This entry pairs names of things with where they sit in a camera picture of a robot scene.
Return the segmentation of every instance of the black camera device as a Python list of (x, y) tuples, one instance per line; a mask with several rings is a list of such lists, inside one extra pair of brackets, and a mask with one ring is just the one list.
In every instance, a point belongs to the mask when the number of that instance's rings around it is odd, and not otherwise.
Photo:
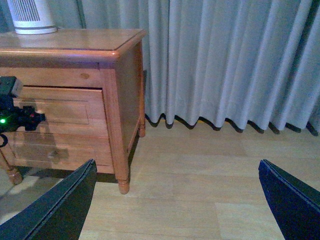
[(4, 147), (8, 138), (2, 133), (15, 132), (19, 127), (26, 131), (36, 130), (46, 120), (44, 113), (38, 113), (33, 106), (14, 106), (13, 98), (19, 96), (23, 84), (15, 76), (0, 76), (0, 137)]

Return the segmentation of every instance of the wooden floor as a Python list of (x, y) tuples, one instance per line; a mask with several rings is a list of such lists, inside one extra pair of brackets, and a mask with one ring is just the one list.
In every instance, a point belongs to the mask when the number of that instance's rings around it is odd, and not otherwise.
[[(205, 123), (167, 129), (147, 123), (131, 164), (130, 192), (97, 182), (81, 240), (283, 240), (258, 178), (268, 159), (320, 191), (320, 137), (289, 129), (237, 133)], [(0, 223), (58, 178), (32, 176), (12, 187), (0, 172)]]

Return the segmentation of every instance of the white space heater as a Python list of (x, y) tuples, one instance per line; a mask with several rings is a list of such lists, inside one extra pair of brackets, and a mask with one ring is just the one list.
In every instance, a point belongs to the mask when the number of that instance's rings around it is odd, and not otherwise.
[(47, 0), (7, 0), (17, 34), (57, 31)]

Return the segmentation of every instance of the gray curtain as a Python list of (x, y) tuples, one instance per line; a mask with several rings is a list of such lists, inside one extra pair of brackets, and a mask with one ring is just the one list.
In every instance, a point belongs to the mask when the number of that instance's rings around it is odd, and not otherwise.
[[(318, 0), (49, 3), (63, 28), (148, 31), (143, 64), (152, 122), (164, 113), (168, 124), (175, 116), (190, 125), (204, 117), (222, 127), (228, 118), (240, 129), (248, 121), (263, 130), (269, 122), (279, 130), (310, 122), (320, 131)], [(0, 23), (12, 30), (5, 12)]]

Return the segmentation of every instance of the drawer front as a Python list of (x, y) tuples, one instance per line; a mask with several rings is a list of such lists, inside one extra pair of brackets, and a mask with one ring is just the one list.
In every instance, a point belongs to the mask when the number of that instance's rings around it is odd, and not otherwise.
[(24, 86), (14, 105), (45, 114), (36, 133), (108, 137), (102, 90)]
[(25, 86), (102, 88), (96, 62), (1, 62), (0, 76), (15, 76)]
[(1, 151), (12, 165), (75, 170), (87, 160), (94, 159), (108, 173), (114, 172), (107, 138), (29, 132), (6, 135), (9, 142)]

